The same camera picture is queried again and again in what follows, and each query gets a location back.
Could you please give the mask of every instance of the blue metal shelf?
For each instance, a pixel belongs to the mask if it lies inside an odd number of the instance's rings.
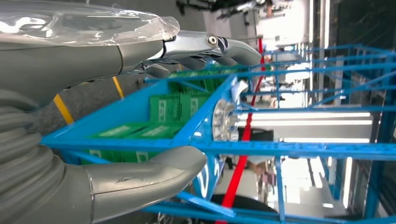
[[[327,58],[315,59],[312,61],[297,61],[275,62],[272,66],[284,66],[288,64],[301,62],[323,63],[326,67],[312,68],[306,70],[288,70],[288,71],[265,71],[265,72],[241,72],[235,74],[225,74],[216,76],[204,77],[184,77],[184,78],[169,78],[165,80],[149,79],[147,83],[152,83],[151,86],[140,90],[125,99],[115,102],[99,111],[77,121],[75,124],[60,129],[48,136],[46,136],[42,143],[52,147],[61,149],[66,155],[84,158],[95,163],[107,163],[108,161],[97,158],[92,155],[84,154],[82,149],[98,149],[98,150],[121,150],[121,151],[163,151],[173,147],[191,145],[199,148],[208,156],[208,164],[194,180],[193,185],[196,196],[192,196],[183,192],[178,195],[179,198],[184,199],[189,204],[184,203],[159,203],[157,205],[145,208],[150,212],[163,212],[183,217],[195,217],[210,220],[226,220],[232,223],[247,223],[247,224],[262,224],[262,223],[372,223],[373,220],[367,219],[358,222],[348,222],[335,219],[298,217],[285,214],[283,193],[282,193],[282,178],[280,170],[281,156],[300,156],[300,157],[317,157],[323,158],[332,157],[343,159],[352,157],[354,159],[377,160],[380,162],[374,163],[371,168],[370,182],[368,187],[367,200],[369,202],[366,206],[365,217],[373,218],[376,205],[378,204],[377,188],[375,187],[379,175],[382,171],[383,162],[381,161],[395,161],[396,160],[396,144],[390,144],[390,132],[394,130],[395,111],[394,106],[394,90],[396,90],[396,83],[394,82],[394,72],[396,68],[395,58],[396,54],[382,49],[367,48],[362,45],[345,45],[338,47],[330,47],[328,49],[345,49],[350,53],[343,58]],[[323,49],[310,49],[306,52],[314,52]],[[271,52],[271,54],[282,54],[283,52]],[[332,63],[344,60],[345,66],[333,66]],[[219,70],[219,68],[207,68],[206,70]],[[324,75],[334,71],[343,71],[344,74],[352,74],[358,72],[360,75],[366,77],[370,81],[365,84],[359,84],[350,79],[343,78],[345,85],[341,89],[332,90],[310,90],[310,91],[280,91],[279,83],[275,91],[246,93],[244,95],[280,95],[281,93],[334,93],[334,96],[316,102],[305,108],[278,108],[278,109],[237,109],[239,113],[274,113],[274,112],[352,112],[352,111],[366,111],[366,112],[382,112],[380,135],[378,136],[378,143],[376,144],[351,144],[351,143],[286,143],[286,142],[215,142],[212,138],[212,114],[215,104],[220,99],[227,101],[231,100],[230,90],[232,86],[240,78],[251,78],[254,76],[279,76],[285,73],[296,72],[320,72]],[[197,113],[187,122],[182,130],[174,137],[174,139],[162,140],[134,140],[134,139],[90,139],[95,133],[104,131],[106,129],[125,124],[127,122],[148,121],[149,119],[149,97],[156,94],[166,94],[170,92],[169,83],[179,82],[187,84],[191,80],[200,80],[204,78],[226,78],[226,81],[212,94],[206,103],[197,111]],[[354,91],[381,91],[386,90],[386,103],[380,106],[361,106],[361,107],[347,107],[341,105],[334,108],[316,107],[325,102],[329,102],[337,97],[346,97],[350,100],[350,95]],[[276,157],[276,169],[278,174],[278,196],[279,196],[279,214],[257,212],[251,210],[241,209],[226,209],[215,205],[208,200],[213,195],[214,189],[219,180],[219,175],[224,166],[224,163],[219,159],[219,154],[243,154],[243,155],[272,155]],[[376,219],[376,223],[390,223],[396,222],[396,217],[389,217],[385,219]]]

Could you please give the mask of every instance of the robotic hand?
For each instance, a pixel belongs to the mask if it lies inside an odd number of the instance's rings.
[[[213,59],[225,66],[234,66],[237,63],[252,66],[260,58],[257,51],[243,42],[205,32],[182,30],[171,40],[164,41],[163,48],[157,54],[129,73],[146,72],[157,78],[165,78],[170,71],[155,63],[181,64],[191,70],[200,70],[205,67],[205,59]]]
[[[121,46],[67,47],[0,42],[0,223],[89,224],[175,196],[206,164],[194,147],[168,150],[147,163],[64,164],[38,146],[36,120],[66,87],[135,72],[155,63],[201,69],[205,59],[253,65],[261,56],[245,43],[182,31],[171,40]]]

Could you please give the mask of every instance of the fluorescent light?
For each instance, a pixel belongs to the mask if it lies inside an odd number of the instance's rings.
[[[329,167],[331,167],[331,166],[332,166],[332,164],[333,164],[332,157],[331,157],[331,156],[329,156],[329,158],[327,158],[327,165],[328,165]]]
[[[312,118],[358,118],[370,117],[370,113],[254,113],[252,119],[254,120],[272,120],[272,119],[312,119]],[[240,116],[241,120],[246,120],[247,114]]]
[[[371,120],[269,120],[252,121],[252,127],[258,126],[333,126],[333,125],[371,125]],[[246,126],[245,121],[238,122],[238,126]]]
[[[349,191],[351,188],[351,173],[352,173],[352,158],[348,157],[346,159],[344,195],[342,198],[342,202],[343,202],[345,208],[347,208],[348,204],[349,204]]]
[[[330,0],[325,3],[325,48],[329,47],[330,38]]]
[[[370,139],[354,138],[284,138],[285,142],[312,142],[312,143],[369,143]]]
[[[319,172],[321,177],[325,176],[325,170],[323,169],[323,164],[319,156],[317,156],[315,159],[311,159],[311,164],[314,172]]]
[[[312,69],[313,67],[313,62],[312,62],[312,53],[310,53],[310,63],[309,63],[309,68]],[[310,90],[313,90],[313,72],[310,71]]]
[[[313,42],[313,0],[310,0],[309,42]]]
[[[323,203],[323,207],[325,207],[325,208],[334,208],[334,206],[333,206],[333,204],[330,204],[330,203]]]

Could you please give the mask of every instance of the corrugated flexible hose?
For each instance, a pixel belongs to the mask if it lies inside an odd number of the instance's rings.
[[[59,186],[64,163],[39,146],[36,119],[14,107],[0,107],[0,223],[12,223]]]

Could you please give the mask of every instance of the gray floor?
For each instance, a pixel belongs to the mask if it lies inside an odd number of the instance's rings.
[[[243,24],[242,16],[233,17],[230,21],[216,21],[216,15],[197,11],[187,11],[186,16],[180,15],[175,6],[175,0],[91,0],[91,4],[111,6],[114,3],[132,10],[147,11],[159,16],[173,16],[181,26],[181,29],[192,31],[210,31],[217,35],[226,37],[245,37],[246,27]],[[136,83],[136,80],[143,76],[121,75],[118,77],[122,91],[125,95],[139,90],[143,86]],[[78,120],[97,109],[100,109],[116,100],[120,96],[111,78],[102,81],[75,86],[60,93],[74,120]],[[54,103],[51,103],[39,111],[33,112],[40,122],[39,130],[43,135],[49,134],[66,125],[62,115]],[[156,215],[135,212],[105,222],[106,224],[150,224]]]

